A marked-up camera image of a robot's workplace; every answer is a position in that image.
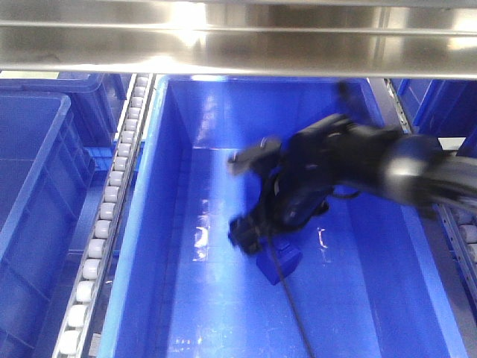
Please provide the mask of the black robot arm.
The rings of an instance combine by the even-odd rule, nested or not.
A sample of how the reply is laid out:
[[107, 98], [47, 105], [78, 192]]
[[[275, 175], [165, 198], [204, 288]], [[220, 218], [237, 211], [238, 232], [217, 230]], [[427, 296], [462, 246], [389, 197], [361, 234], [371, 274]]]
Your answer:
[[246, 254], [262, 240], [324, 214], [338, 185], [414, 207], [448, 204], [476, 211], [476, 160], [444, 151], [439, 140], [398, 128], [327, 116], [288, 140], [266, 137], [229, 157], [231, 174], [261, 181], [254, 207], [230, 222], [229, 238]]

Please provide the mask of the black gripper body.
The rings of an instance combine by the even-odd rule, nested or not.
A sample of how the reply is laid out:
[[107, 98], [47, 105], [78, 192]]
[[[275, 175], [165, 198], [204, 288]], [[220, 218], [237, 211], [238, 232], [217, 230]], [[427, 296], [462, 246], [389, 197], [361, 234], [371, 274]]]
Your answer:
[[230, 174], [252, 172], [261, 183], [253, 208], [230, 221], [231, 244], [256, 254], [262, 240], [300, 230], [329, 209], [326, 199], [337, 185], [381, 194], [379, 172], [400, 137], [398, 128], [362, 125], [336, 113], [286, 141], [269, 136], [230, 155]]

